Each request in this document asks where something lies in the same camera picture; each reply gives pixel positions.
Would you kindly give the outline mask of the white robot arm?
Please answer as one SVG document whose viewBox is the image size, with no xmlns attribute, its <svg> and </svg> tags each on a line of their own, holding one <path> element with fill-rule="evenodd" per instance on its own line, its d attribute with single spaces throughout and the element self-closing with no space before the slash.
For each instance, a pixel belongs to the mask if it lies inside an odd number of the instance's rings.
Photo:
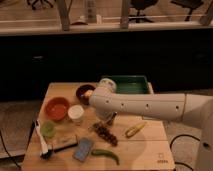
<svg viewBox="0 0 213 171">
<path fill-rule="evenodd" d="M 186 93 L 118 94 L 116 83 L 103 78 L 89 97 L 97 116 L 111 112 L 182 122 L 202 131 L 194 171 L 213 171 L 213 96 Z"/>
</svg>

